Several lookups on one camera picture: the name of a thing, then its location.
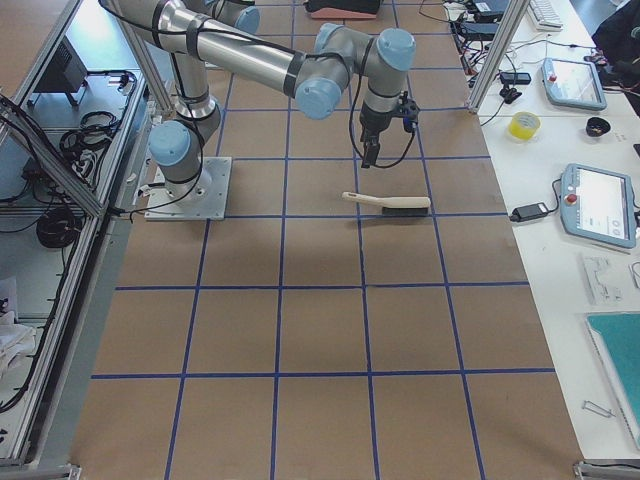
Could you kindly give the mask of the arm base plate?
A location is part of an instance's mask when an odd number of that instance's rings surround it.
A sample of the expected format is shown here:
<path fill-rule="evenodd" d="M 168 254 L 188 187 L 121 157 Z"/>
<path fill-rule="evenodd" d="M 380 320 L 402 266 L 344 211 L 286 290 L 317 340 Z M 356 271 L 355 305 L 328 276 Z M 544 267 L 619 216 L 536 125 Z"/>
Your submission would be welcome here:
<path fill-rule="evenodd" d="M 205 157 L 198 182 L 177 185 L 166 183 L 157 167 L 154 182 L 162 186 L 151 191 L 145 218 L 149 221 L 223 220 L 231 172 L 231 157 Z"/>

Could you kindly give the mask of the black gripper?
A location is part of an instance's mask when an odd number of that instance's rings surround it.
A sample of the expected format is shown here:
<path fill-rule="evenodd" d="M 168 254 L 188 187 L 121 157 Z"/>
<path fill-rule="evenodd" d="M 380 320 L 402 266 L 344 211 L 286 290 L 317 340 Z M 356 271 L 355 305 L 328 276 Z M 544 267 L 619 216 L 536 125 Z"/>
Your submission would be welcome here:
<path fill-rule="evenodd" d="M 389 128 L 392 118 L 393 113 L 390 111 L 379 112 L 366 102 L 362 104 L 359 114 L 362 128 L 360 142 L 363 143 L 362 168 L 370 168 L 377 164 L 380 151 L 379 136 Z"/>

